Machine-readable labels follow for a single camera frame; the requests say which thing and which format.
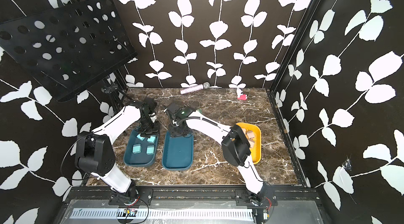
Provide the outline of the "blue teal plug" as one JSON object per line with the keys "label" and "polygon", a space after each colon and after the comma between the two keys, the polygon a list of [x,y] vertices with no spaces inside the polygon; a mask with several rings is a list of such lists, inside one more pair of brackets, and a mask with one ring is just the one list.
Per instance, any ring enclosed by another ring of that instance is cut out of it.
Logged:
{"label": "blue teal plug", "polygon": [[142,152],[142,145],[141,144],[134,144],[132,147],[132,153],[137,154]]}
{"label": "blue teal plug", "polygon": [[147,138],[147,137],[141,136],[140,134],[138,134],[136,137],[137,137],[137,139],[139,139],[140,141],[143,141],[144,139]]}
{"label": "blue teal plug", "polygon": [[147,142],[154,144],[156,142],[156,139],[157,139],[157,137],[155,135],[152,135],[147,139]]}
{"label": "blue teal plug", "polygon": [[147,155],[154,155],[155,154],[155,146],[154,145],[147,146],[146,154]]}

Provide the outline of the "teal storage box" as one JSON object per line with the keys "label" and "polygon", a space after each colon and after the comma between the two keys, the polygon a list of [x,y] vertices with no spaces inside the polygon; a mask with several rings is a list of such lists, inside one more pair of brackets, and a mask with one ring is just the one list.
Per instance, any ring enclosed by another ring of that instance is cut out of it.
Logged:
{"label": "teal storage box", "polygon": [[[124,164],[126,166],[131,166],[131,167],[149,167],[151,166],[154,162],[155,162],[155,157],[156,157],[156,151],[157,151],[157,145],[158,145],[158,139],[159,136],[156,136],[156,142],[154,144],[148,143],[147,139],[149,137],[147,137],[146,139],[144,139],[143,141],[140,141],[139,139],[137,139],[137,135],[138,135],[138,131],[136,129],[134,129],[129,137],[129,141],[124,153]],[[137,153],[137,154],[133,154],[132,153],[132,147],[134,144],[141,144],[142,145],[142,152],[141,153]],[[149,145],[154,145],[155,146],[155,154],[154,155],[147,155],[146,154],[146,149],[147,146]]]}
{"label": "teal storage box", "polygon": [[166,132],[162,165],[166,170],[180,171],[191,167],[194,158],[194,135],[173,137]]}

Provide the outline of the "beige plug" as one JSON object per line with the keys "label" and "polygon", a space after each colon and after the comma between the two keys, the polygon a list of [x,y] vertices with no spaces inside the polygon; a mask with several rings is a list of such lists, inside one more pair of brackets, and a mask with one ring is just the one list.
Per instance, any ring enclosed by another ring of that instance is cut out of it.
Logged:
{"label": "beige plug", "polygon": [[255,141],[253,139],[249,139],[248,142],[249,142],[250,148],[253,148],[255,145]]}
{"label": "beige plug", "polygon": [[249,130],[249,131],[246,131],[246,137],[248,140],[250,140],[250,139],[254,139],[256,137],[256,135],[253,131]]}

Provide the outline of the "yellow storage box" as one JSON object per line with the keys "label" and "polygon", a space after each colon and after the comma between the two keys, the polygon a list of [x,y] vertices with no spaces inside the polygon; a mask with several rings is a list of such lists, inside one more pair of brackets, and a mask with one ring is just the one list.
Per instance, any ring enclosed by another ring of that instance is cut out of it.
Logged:
{"label": "yellow storage box", "polygon": [[262,133],[261,130],[253,124],[237,123],[240,126],[245,137],[250,144],[250,152],[253,163],[256,165],[262,158]]}

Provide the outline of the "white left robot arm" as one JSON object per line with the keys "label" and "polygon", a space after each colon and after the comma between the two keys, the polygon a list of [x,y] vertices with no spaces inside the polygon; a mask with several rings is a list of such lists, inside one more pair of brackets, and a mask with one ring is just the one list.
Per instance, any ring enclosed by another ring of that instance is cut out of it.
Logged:
{"label": "white left robot arm", "polygon": [[142,101],[131,100],[129,104],[100,127],[77,137],[75,166],[101,179],[117,192],[134,196],[135,183],[118,167],[113,150],[115,140],[132,124],[140,123],[133,131],[134,139],[129,143],[131,160],[146,158],[140,166],[154,162],[160,134],[156,119],[157,102],[146,97]]}

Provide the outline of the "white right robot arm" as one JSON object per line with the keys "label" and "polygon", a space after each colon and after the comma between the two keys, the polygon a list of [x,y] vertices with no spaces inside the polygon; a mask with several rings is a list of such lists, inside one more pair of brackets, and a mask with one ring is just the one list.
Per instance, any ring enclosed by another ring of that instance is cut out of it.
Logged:
{"label": "white right robot arm", "polygon": [[197,109],[175,103],[164,109],[170,128],[184,136],[190,131],[198,131],[220,144],[225,160],[240,172],[246,189],[258,195],[264,188],[264,181],[255,168],[251,157],[250,144],[239,125],[226,126],[207,118]]}

